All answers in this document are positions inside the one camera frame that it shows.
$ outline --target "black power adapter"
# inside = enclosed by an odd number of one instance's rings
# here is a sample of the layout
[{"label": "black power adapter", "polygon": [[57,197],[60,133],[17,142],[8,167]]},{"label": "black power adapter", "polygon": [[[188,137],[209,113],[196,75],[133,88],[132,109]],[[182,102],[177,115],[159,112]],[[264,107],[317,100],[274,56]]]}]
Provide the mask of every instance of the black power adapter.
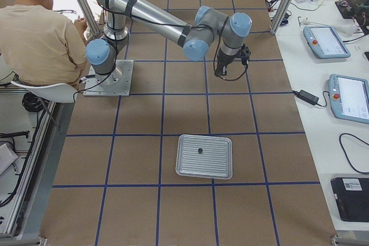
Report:
[{"label": "black power adapter", "polygon": [[301,100],[304,100],[305,102],[308,102],[309,104],[315,106],[318,101],[319,97],[312,95],[309,92],[306,92],[305,90],[300,90],[299,92],[293,90],[294,95],[296,95],[297,98],[300,98]]}]

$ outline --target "brown floor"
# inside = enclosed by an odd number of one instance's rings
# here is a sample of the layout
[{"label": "brown floor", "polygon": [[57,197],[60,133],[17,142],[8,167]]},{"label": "brown floor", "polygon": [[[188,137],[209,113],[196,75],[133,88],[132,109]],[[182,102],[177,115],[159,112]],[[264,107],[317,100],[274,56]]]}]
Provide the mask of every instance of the brown floor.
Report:
[{"label": "brown floor", "polygon": [[[14,0],[0,0],[0,6]],[[52,246],[330,245],[333,225],[263,0],[149,0],[192,23],[206,5],[253,19],[247,77],[188,62],[137,23],[131,96],[78,97],[41,236]],[[228,77],[243,71],[239,62]],[[230,180],[178,176],[178,136],[233,143]]]}]

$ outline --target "beige t-shirt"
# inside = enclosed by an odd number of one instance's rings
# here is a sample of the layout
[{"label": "beige t-shirt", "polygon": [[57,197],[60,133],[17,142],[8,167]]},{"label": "beige t-shirt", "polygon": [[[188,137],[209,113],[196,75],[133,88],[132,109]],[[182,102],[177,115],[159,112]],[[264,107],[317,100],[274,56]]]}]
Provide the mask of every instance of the beige t-shirt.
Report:
[{"label": "beige t-shirt", "polygon": [[30,85],[78,84],[85,45],[74,24],[41,5],[0,9],[0,53]]}]

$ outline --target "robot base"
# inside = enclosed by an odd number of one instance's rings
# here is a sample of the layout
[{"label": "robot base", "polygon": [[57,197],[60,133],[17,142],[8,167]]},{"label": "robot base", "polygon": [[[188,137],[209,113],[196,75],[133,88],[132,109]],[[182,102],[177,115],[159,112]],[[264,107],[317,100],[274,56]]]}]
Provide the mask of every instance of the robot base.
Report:
[{"label": "robot base", "polygon": [[[105,97],[105,96],[129,96],[132,81],[133,72],[133,60],[116,60],[116,67],[122,72],[122,76],[111,85],[101,85],[98,84],[97,79],[91,78],[87,79],[86,88],[92,88],[91,90],[86,90],[83,92],[85,97]],[[91,67],[88,73],[89,75],[94,75],[95,71]]]}]

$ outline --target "screen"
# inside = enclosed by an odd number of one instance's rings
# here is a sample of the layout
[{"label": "screen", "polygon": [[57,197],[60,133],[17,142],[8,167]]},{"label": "screen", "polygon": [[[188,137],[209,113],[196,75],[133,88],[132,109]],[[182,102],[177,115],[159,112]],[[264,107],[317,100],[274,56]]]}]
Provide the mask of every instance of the screen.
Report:
[{"label": "screen", "polygon": [[365,83],[337,77],[340,86],[342,114],[369,119],[369,100]]},{"label": "screen", "polygon": [[346,53],[331,28],[311,28],[310,30],[315,39],[318,41],[318,44],[325,55],[337,55]]}]

